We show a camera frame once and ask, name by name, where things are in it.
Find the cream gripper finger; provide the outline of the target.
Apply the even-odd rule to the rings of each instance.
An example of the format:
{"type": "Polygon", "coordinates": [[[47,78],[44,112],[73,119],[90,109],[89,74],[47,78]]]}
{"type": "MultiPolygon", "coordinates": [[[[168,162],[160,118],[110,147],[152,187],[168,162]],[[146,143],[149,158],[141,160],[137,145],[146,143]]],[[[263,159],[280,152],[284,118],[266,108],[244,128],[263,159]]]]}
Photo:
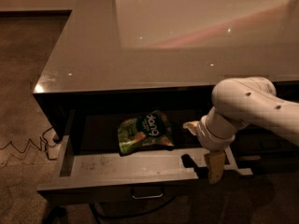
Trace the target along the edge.
{"type": "Polygon", "coordinates": [[[193,136],[196,136],[198,124],[198,121],[188,121],[183,124],[183,128],[188,130],[193,136]]]}
{"type": "Polygon", "coordinates": [[[208,181],[211,185],[214,185],[222,178],[225,164],[225,152],[210,151],[205,155],[205,162],[208,169],[208,181]]]}

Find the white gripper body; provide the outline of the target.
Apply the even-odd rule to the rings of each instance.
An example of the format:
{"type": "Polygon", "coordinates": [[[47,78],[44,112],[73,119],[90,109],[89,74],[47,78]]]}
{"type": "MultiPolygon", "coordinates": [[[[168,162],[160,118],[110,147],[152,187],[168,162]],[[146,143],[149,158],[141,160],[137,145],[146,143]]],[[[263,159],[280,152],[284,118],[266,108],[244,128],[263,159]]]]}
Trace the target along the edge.
{"type": "Polygon", "coordinates": [[[235,140],[236,127],[212,107],[207,115],[201,117],[196,131],[202,147],[222,151],[235,140]]]}

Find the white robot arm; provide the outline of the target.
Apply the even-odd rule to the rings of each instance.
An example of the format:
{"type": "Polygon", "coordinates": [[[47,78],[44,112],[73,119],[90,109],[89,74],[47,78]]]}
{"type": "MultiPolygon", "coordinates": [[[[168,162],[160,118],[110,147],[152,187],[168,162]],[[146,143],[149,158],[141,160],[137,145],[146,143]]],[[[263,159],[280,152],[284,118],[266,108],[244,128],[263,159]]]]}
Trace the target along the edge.
{"type": "Polygon", "coordinates": [[[233,143],[235,134],[250,124],[299,146],[299,104],[278,98],[269,79],[224,79],[213,88],[211,100],[207,115],[183,124],[209,151],[205,160],[211,184],[221,180],[225,149],[233,143]]]}

